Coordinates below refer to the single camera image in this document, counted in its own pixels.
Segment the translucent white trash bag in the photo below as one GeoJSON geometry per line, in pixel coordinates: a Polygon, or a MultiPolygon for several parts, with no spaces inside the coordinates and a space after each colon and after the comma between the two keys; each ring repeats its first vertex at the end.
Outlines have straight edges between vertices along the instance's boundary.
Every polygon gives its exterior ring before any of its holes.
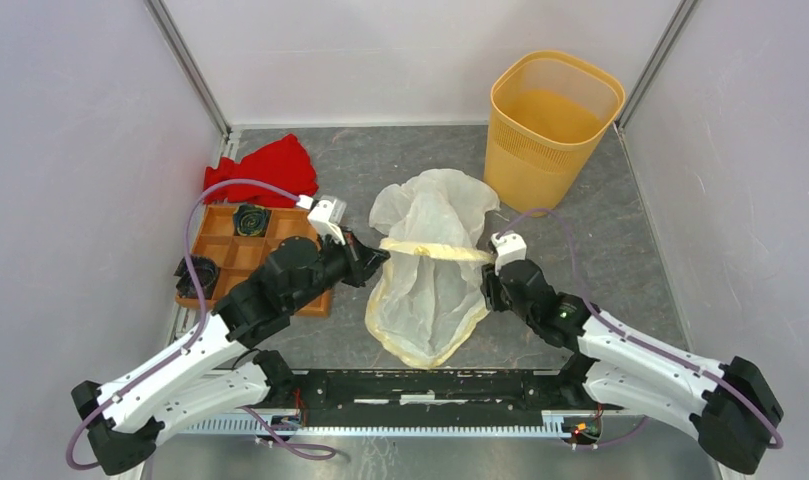
{"type": "Polygon", "coordinates": [[[412,368],[444,363],[486,317],[478,249],[495,191],[459,170],[431,169],[385,187],[369,213],[389,254],[365,312],[369,333],[412,368]]]}

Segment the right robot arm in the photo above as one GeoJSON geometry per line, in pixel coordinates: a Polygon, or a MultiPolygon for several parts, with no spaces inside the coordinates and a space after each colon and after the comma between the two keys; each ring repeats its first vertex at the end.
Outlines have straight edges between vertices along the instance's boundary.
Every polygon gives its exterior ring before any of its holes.
{"type": "Polygon", "coordinates": [[[488,264],[481,275],[489,310],[511,312],[546,344],[571,351],[557,382],[565,405],[592,401],[657,420],[744,475],[779,448],[784,412],[753,362],[713,360],[648,336],[577,295],[556,292],[531,260],[488,264]]]}

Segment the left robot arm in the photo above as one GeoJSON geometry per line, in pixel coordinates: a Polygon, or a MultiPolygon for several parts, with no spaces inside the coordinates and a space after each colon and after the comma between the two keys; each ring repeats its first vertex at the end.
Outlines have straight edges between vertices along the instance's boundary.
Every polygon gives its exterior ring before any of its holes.
{"type": "Polygon", "coordinates": [[[276,351],[261,351],[207,382],[200,379],[287,328],[294,314],[338,283],[364,286],[389,257],[350,231],[343,242],[287,238],[181,339],[114,381],[77,385],[72,399],[82,423],[76,432],[87,435],[96,466],[118,475],[212,415],[264,402],[286,405],[295,380],[276,351]]]}

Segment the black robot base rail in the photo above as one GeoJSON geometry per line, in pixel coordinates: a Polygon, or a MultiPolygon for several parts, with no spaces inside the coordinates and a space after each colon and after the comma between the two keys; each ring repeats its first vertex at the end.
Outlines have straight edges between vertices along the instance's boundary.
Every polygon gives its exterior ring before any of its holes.
{"type": "Polygon", "coordinates": [[[533,427],[598,410],[574,377],[535,369],[310,369],[260,405],[299,410],[308,427],[533,427]]]}

